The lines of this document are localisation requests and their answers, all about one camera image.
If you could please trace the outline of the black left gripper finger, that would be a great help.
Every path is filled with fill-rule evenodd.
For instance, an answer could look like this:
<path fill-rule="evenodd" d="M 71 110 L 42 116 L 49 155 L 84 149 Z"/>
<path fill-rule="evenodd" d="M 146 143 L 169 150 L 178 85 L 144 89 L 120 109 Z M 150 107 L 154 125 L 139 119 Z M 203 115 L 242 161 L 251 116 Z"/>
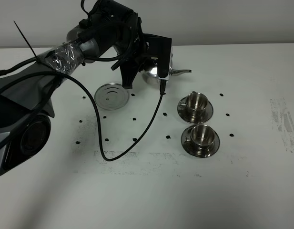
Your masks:
<path fill-rule="evenodd" d="M 143 60 L 139 62 L 134 59 L 120 60 L 119 68 L 122 76 L 122 87 L 125 89 L 132 89 L 133 81 L 138 72 L 142 70 Z"/>

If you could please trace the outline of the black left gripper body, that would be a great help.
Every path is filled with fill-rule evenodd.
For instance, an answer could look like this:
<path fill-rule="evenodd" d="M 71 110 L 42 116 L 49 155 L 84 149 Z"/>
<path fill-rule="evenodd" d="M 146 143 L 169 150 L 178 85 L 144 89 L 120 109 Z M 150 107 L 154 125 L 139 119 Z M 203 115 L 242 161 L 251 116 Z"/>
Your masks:
<path fill-rule="evenodd" d="M 86 63 L 112 62 L 112 69 L 142 69 L 147 50 L 138 13 L 113 0 L 98 0 L 79 22 L 79 42 Z"/>

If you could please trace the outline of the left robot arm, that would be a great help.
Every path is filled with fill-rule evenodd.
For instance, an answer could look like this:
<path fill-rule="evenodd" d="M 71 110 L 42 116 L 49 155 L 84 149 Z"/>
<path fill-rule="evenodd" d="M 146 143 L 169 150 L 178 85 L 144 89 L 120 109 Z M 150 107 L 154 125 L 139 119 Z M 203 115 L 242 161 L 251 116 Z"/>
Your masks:
<path fill-rule="evenodd" d="M 0 71 L 0 176 L 35 156 L 51 133 L 51 96 L 80 65 L 104 61 L 113 47 L 114 68 L 124 69 L 140 45 L 141 19 L 113 0 L 99 0 L 66 42 Z"/>

